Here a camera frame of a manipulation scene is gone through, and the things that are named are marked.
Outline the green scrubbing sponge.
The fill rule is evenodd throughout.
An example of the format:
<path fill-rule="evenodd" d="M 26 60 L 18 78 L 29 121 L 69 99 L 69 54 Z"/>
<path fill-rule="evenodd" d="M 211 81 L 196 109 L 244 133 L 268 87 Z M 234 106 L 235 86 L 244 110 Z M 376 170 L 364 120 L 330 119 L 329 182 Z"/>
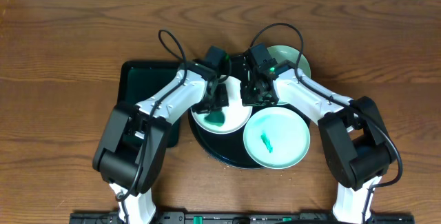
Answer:
<path fill-rule="evenodd" d="M 211 112 L 204 117 L 204 121 L 210 125 L 220 127 L 225 123 L 225 114 L 222 111 Z"/>

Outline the white plate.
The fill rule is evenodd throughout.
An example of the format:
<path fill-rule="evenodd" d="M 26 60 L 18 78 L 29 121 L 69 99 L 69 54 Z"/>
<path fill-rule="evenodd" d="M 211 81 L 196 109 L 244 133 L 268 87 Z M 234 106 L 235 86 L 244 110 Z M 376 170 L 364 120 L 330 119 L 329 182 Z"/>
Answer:
<path fill-rule="evenodd" d="M 251 106 L 243 106 L 240 97 L 240 80 L 229 76 L 225 82 L 229 99 L 229 106 L 223 107 L 225 114 L 225 123 L 223 126 L 210 125 L 204 121 L 204 117 L 208 114 L 197 114 L 191 112 L 192 117 L 200 128 L 213 134 L 229 134 L 242 128 L 252 115 Z"/>

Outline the mint green plate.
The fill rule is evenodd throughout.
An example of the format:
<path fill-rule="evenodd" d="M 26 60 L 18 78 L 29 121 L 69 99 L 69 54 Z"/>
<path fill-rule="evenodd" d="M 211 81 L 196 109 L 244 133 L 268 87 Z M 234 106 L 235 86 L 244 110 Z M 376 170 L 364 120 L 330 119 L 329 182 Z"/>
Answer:
<path fill-rule="evenodd" d="M 257 164 L 276 170 L 302 161 L 310 146 L 309 127 L 299 114 L 282 107 L 257 111 L 245 125 L 243 143 Z"/>

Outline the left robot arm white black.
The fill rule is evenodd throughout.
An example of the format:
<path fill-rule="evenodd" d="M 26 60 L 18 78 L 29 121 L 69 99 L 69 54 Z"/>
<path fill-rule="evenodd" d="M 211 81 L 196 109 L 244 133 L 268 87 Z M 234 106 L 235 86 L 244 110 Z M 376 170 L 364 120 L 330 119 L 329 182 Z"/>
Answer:
<path fill-rule="evenodd" d="M 151 188 L 160 174 L 172 125 L 194 105 L 209 109 L 220 75 L 213 66 L 183 63 L 155 95 L 135 105 L 114 106 L 92 167 L 110 184 L 124 223 L 153 219 L 156 206 Z"/>

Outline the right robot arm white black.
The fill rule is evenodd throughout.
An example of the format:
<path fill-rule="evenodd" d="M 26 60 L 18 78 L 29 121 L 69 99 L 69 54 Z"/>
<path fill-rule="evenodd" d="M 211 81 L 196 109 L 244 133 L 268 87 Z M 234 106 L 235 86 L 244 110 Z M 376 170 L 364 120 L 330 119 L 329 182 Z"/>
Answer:
<path fill-rule="evenodd" d="M 336 94 L 291 61 L 248 62 L 245 71 L 240 84 L 244 105 L 283 102 L 318 126 L 327 166 L 338 182 L 335 218 L 343 223 L 371 221 L 373 193 L 397 183 L 403 173 L 400 153 L 375 102 Z"/>

